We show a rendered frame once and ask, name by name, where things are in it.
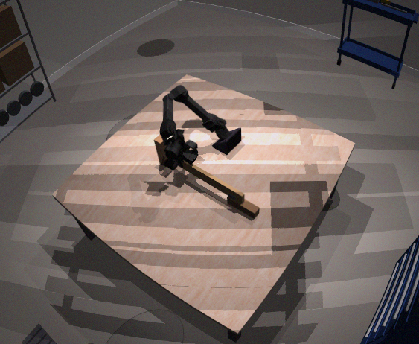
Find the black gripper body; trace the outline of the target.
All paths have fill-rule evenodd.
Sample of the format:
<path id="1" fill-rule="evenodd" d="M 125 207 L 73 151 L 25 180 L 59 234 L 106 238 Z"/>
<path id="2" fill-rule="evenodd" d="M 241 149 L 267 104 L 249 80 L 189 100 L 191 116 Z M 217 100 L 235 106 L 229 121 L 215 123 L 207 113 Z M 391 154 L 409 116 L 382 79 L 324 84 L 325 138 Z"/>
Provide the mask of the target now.
<path id="1" fill-rule="evenodd" d="M 165 166 L 167 166 L 168 168 L 170 168 L 171 170 L 174 170 L 175 168 L 177 168 L 177 166 L 178 166 L 178 164 L 182 161 L 182 160 L 180 160 L 180 153 L 183 151 L 185 151 L 185 148 L 186 147 L 188 147 L 188 149 L 190 149 L 190 148 L 192 148 L 192 149 L 194 149 L 194 148 L 198 148 L 198 145 L 197 145 L 197 143 L 196 142 L 194 142 L 194 141 L 191 141 L 190 139 L 189 140 L 187 140 L 186 142 L 185 142 L 185 145 L 183 146 L 183 147 L 181 147 L 181 149 L 180 149 L 180 151 L 179 151 L 179 154 L 178 154 L 178 156 L 177 156 L 177 158 L 176 159 L 174 159 L 174 160 L 172 160 L 172 159 L 167 159 L 165 162 L 164 162 L 164 164 L 165 164 Z"/>

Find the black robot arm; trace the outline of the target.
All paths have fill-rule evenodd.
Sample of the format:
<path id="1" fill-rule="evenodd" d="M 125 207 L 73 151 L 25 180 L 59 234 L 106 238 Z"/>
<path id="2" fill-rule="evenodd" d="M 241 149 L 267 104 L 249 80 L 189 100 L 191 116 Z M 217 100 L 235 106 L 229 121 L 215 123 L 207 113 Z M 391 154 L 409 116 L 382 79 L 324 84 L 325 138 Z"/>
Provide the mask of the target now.
<path id="1" fill-rule="evenodd" d="M 225 119 L 219 118 L 215 114 L 208 113 L 189 96 L 187 89 L 183 85 L 177 86 L 171 90 L 170 94 L 165 95 L 162 100 L 164 101 L 164 109 L 160 134 L 164 145 L 167 145 L 164 151 L 169 159 L 176 159 L 181 147 L 185 145 L 183 136 L 184 130 L 176 129 L 176 123 L 173 121 L 173 100 L 183 103 L 186 107 L 191 109 L 202 119 L 202 125 L 212 133 L 215 132 L 220 141 L 228 138 L 233 133 L 230 133 L 226 127 L 227 122 Z M 188 147 L 186 147 L 185 151 L 180 153 L 180 160 L 185 160 L 188 164 L 192 165 L 198 155 L 198 150 L 196 148 L 189 150 Z"/>

